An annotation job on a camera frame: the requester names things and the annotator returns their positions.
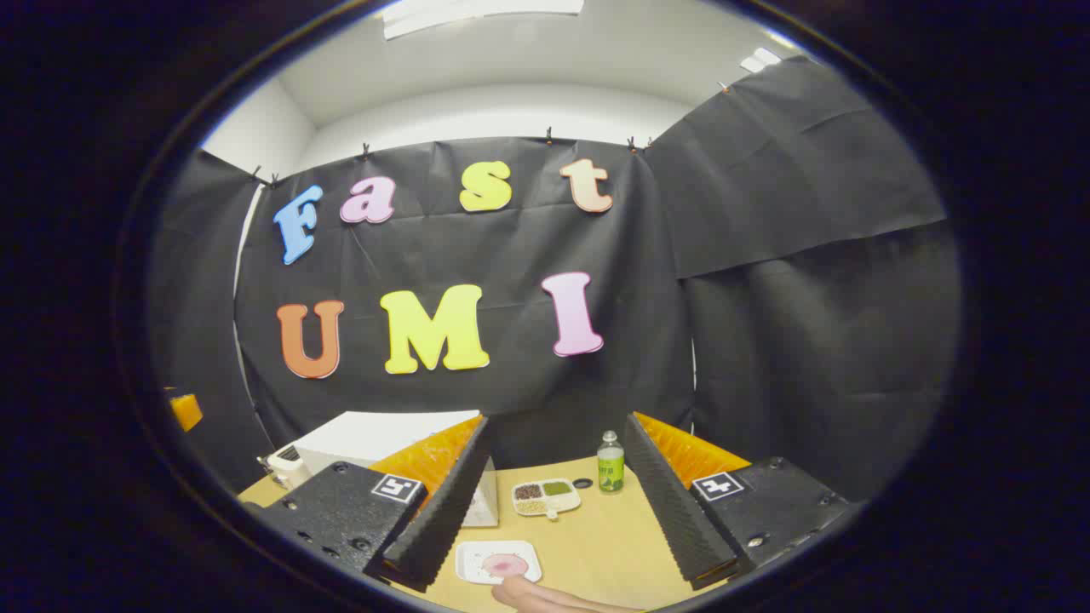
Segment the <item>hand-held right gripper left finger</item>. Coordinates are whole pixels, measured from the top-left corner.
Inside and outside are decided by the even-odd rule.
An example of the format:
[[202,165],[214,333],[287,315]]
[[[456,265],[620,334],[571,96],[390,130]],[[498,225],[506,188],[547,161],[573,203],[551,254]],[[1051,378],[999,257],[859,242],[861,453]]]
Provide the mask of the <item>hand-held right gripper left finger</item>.
[[331,462],[268,505],[249,503],[249,510],[311,558],[425,591],[488,458],[491,422],[479,414],[366,468]]

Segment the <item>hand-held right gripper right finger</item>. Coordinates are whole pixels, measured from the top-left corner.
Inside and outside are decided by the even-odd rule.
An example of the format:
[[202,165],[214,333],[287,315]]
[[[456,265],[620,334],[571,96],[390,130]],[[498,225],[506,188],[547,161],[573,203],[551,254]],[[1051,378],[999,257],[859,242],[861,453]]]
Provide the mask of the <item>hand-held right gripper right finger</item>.
[[782,456],[746,461],[639,412],[623,423],[623,461],[693,589],[766,567],[852,509]]

